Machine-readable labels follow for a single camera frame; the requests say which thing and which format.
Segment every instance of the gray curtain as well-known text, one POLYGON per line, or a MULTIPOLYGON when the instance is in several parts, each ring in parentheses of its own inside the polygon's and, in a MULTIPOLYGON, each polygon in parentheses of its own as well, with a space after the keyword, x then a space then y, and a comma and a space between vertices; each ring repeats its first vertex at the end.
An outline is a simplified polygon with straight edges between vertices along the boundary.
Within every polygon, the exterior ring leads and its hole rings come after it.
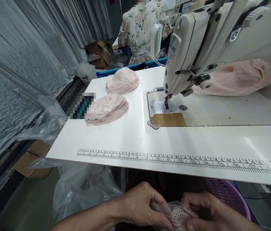
POLYGON ((84 46, 112 37, 109 25, 104 0, 0 0, 0 154, 43 110, 38 96, 56 97, 87 62, 84 46))

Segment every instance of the lace fabric piece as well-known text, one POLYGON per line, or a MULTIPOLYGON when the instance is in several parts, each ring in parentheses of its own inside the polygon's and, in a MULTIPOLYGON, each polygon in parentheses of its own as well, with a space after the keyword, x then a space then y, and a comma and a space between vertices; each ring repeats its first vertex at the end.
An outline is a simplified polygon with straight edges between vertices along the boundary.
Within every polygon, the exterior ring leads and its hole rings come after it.
POLYGON ((198 216, 196 213, 192 212, 190 209, 177 205, 172 210, 168 219, 172 223, 175 231, 187 231, 186 222, 192 217, 198 217, 198 216))
MULTIPOLYGON (((179 201, 174 201, 167 204, 158 204, 151 202, 150 207, 162 214, 164 214, 171 222, 175 231, 187 231, 187 221, 193 217, 199 217, 197 213, 191 209, 184 207, 179 201)), ((164 228, 154 227, 157 231, 168 231, 164 228)))
POLYGON ((108 93, 126 94, 137 88, 139 82, 136 73, 124 67, 119 69, 113 78, 106 83, 106 90, 108 93))
POLYGON ((94 111, 94 117, 90 115, 89 118, 85 119, 85 122, 87 126, 112 122, 120 118, 126 112, 128 106, 125 97, 120 94, 110 93, 94 103, 92 110, 88 111, 89 114, 94 111))

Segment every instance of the purple plastic basket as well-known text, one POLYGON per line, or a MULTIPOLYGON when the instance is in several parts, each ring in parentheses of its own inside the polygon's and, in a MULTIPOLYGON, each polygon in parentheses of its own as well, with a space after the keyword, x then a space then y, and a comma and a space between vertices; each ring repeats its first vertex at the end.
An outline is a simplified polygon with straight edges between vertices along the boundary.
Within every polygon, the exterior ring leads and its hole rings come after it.
POLYGON ((240 192, 227 180, 207 178, 212 194, 251 220, 250 209, 240 192))

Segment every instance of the blue bin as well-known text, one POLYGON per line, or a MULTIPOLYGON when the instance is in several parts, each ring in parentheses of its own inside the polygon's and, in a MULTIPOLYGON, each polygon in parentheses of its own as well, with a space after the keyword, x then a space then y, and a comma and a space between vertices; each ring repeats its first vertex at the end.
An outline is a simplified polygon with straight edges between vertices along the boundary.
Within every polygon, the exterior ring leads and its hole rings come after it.
MULTIPOLYGON (((164 65, 167 64, 167 60, 168 60, 168 58, 158 59, 159 63, 164 64, 164 65)), ((136 67, 138 65, 140 65, 140 64, 134 64, 134 65, 125 66, 125 67, 133 68, 133 67, 136 67)), ((158 64, 156 64, 156 62, 154 60, 146 62, 146 65, 148 66, 148 68, 158 67, 158 64)), ((97 78, 102 78, 102 77, 106 77, 106 76, 115 74, 121 68, 122 67, 116 68, 116 69, 112 69, 112 70, 108 70, 108 71, 96 72, 97 78)))

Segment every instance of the sewing machine lamp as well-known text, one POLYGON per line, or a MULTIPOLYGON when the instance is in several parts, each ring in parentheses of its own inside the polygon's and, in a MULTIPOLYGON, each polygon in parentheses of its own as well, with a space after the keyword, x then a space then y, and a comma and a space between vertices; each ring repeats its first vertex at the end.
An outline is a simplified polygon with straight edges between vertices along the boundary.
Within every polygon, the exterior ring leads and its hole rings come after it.
POLYGON ((155 24, 151 27, 150 30, 151 58, 155 60, 155 62, 159 66, 165 66, 159 63, 157 60, 161 48, 161 40, 162 40, 162 25, 155 24))

